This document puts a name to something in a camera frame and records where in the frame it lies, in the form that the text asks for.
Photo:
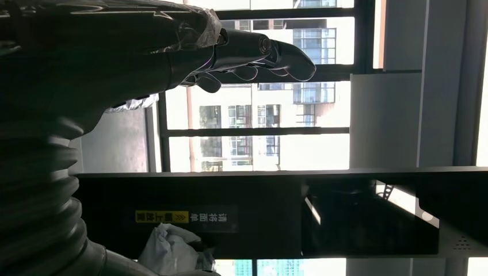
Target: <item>warning label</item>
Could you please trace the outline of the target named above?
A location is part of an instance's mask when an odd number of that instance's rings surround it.
[[[137,210],[136,223],[189,223],[189,212]]]

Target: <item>black frame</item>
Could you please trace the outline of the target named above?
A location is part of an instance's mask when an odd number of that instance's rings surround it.
[[[317,72],[309,82],[349,81],[351,74],[373,74],[382,72],[373,69],[373,41],[375,0],[354,0],[353,8],[300,8],[276,10],[223,10],[216,11],[220,20],[268,20],[296,18],[328,18],[354,17],[354,64],[320,64]],[[225,84],[251,83],[293,83],[291,77],[280,77],[267,70],[259,70],[258,76],[252,81],[239,79],[233,74],[214,76]],[[159,134],[161,140],[162,171],[170,172],[170,137],[195,136],[279,136],[279,135],[319,135],[349,133],[349,128],[231,128],[231,129],[168,129],[166,114],[166,98],[161,96],[158,102]]]

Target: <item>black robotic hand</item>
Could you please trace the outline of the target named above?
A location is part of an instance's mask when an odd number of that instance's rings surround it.
[[[257,76],[258,67],[278,76],[289,75],[301,82],[311,79],[316,70],[308,56],[294,45],[271,40],[264,34],[222,29],[219,41],[213,47],[212,58],[181,85],[198,85],[214,93],[220,89],[221,83],[210,72],[232,73],[251,81]]]

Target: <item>robotic arm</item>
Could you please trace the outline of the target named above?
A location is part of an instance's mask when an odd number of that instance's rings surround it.
[[[216,92],[210,72],[250,81],[258,67],[297,81],[315,72],[293,45],[222,29],[196,7],[0,0],[0,274],[154,275],[87,238],[67,141],[119,102],[178,85]]]

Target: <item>plastic wrap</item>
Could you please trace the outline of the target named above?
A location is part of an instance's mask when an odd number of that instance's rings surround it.
[[[36,52],[194,50],[215,45],[222,28],[213,10],[155,0],[18,0],[1,9],[10,18],[0,17],[0,40]]]
[[[149,108],[159,101],[159,94],[152,94],[143,99],[131,99],[125,104],[114,106],[105,111],[105,113],[117,113],[127,110],[136,110],[140,108]]]
[[[194,233],[161,223],[152,230],[138,262],[159,275],[174,275],[196,269],[212,270],[215,261],[211,252],[197,252],[191,246],[199,242],[200,237]]]

